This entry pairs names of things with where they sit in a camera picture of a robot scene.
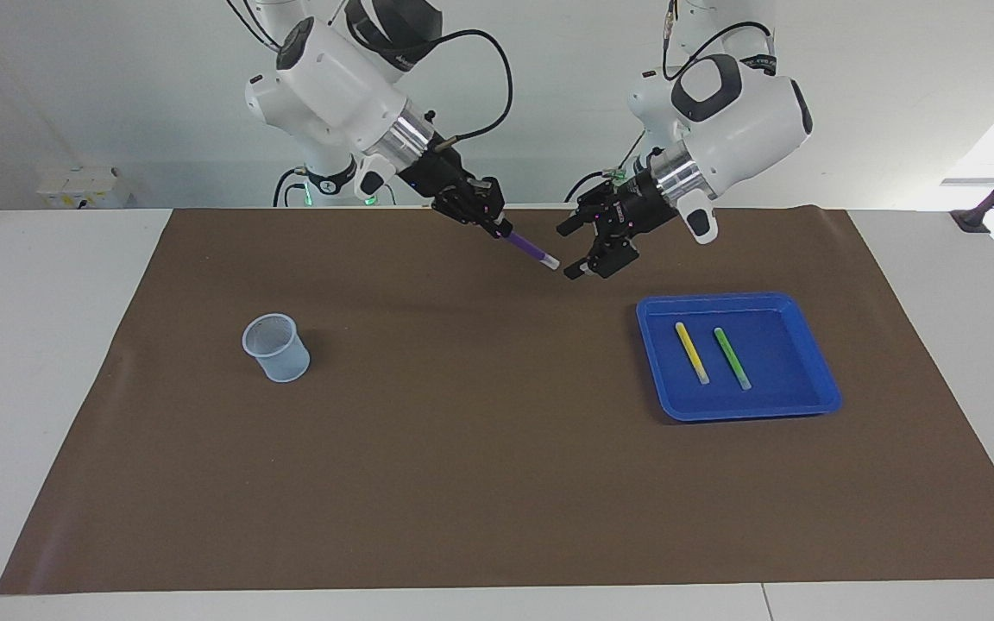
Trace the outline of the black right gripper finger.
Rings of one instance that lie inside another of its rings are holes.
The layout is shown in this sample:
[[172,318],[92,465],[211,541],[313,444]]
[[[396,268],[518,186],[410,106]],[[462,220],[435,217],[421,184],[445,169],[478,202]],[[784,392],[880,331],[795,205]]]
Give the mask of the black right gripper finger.
[[511,235],[513,224],[506,220],[506,201],[495,177],[467,177],[462,185],[462,223],[481,227],[489,235]]
[[431,208],[458,223],[478,225],[494,239],[505,237],[505,200],[499,191],[446,191],[431,200]]

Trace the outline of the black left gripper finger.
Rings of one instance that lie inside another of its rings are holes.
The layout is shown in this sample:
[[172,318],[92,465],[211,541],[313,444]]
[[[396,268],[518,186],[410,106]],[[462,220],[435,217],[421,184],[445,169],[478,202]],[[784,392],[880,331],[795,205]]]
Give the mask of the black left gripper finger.
[[618,191],[585,192],[576,201],[576,207],[557,224],[557,234],[573,235],[578,229],[593,225],[597,237],[623,236],[623,217],[620,213]]
[[587,274],[608,279],[638,258],[639,251],[632,244],[630,229],[595,227],[590,251],[584,258],[565,267],[563,275],[571,280]]

